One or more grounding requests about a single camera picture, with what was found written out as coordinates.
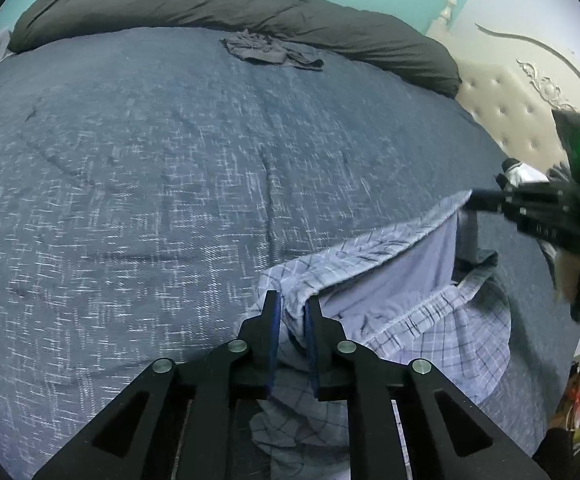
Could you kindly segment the right forearm black sleeve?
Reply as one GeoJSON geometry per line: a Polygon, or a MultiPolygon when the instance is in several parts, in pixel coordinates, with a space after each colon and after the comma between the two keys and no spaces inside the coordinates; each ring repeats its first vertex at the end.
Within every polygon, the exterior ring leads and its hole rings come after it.
{"type": "Polygon", "coordinates": [[[566,429],[548,429],[532,460],[551,480],[580,479],[580,457],[575,457],[573,437],[566,429]]]}

